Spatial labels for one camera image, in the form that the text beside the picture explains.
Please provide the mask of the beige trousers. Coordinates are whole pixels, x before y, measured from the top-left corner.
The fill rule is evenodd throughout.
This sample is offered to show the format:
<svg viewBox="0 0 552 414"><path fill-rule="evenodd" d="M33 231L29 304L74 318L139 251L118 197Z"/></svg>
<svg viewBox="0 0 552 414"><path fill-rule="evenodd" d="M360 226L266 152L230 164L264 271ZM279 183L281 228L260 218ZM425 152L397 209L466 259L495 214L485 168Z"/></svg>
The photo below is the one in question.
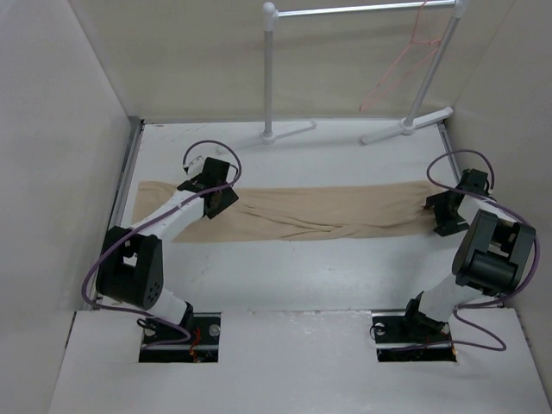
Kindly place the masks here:
<svg viewBox="0 0 552 414"><path fill-rule="evenodd" d="M436 226L427 181L389 185L238 188L230 207L180 231L180 243L322 241L427 234Z"/></svg>

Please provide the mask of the pink wire hanger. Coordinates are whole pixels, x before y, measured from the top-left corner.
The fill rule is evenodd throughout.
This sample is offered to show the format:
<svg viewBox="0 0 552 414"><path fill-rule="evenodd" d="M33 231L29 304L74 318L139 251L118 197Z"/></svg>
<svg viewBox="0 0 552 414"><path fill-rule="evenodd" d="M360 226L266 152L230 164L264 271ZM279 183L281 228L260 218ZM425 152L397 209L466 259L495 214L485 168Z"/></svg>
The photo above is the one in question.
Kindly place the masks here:
<svg viewBox="0 0 552 414"><path fill-rule="evenodd" d="M396 59L386 69L377 84L363 98L359 105L359 112L366 112L371 109L377 102L382 101L392 91L396 90L401 83L410 77L420 66L424 65L431 57L433 57L438 48L441 46L442 37L430 38L428 36L420 37L418 29L422 14L427 8L428 1L423 1L417 10L416 20L414 22L410 38L405 48L400 52ZM426 51L418 61L413 63L410 68L399 70L401 65L406 62L406 59L413 57L416 52Z"/></svg>

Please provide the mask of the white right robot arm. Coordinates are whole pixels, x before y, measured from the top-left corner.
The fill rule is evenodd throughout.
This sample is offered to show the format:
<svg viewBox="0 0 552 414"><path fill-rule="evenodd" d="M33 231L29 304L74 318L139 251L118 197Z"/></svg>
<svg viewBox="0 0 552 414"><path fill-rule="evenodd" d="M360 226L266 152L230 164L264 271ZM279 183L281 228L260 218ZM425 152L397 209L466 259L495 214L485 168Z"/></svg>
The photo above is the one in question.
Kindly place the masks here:
<svg viewBox="0 0 552 414"><path fill-rule="evenodd" d="M464 232L451 273L432 289L419 293L400 319L400 331L420 341L441 329L456 306L483 297L513 293L536 241L536 230L492 205L485 172L467 169L454 190L426 198L441 237Z"/></svg>

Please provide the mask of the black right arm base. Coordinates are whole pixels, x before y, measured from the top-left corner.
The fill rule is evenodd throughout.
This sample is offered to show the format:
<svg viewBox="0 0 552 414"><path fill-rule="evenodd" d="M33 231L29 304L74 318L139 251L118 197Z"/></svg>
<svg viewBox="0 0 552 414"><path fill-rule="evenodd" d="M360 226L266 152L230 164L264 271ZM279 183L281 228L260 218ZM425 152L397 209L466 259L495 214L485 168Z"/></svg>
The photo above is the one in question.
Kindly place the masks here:
<svg viewBox="0 0 552 414"><path fill-rule="evenodd" d="M417 312L412 299L406 310L372 313L369 335L378 362L456 362L449 323L433 321Z"/></svg>

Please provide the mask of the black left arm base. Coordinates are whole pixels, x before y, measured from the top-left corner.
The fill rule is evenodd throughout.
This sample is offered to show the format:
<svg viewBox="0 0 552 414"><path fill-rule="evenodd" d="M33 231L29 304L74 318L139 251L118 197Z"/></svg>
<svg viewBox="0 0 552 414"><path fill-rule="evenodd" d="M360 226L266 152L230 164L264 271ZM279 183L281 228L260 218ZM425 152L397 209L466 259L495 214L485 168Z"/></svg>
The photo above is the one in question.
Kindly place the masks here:
<svg viewBox="0 0 552 414"><path fill-rule="evenodd" d="M141 318L140 363L217 363L222 330L222 314L185 314L184 330L171 328L153 318Z"/></svg>

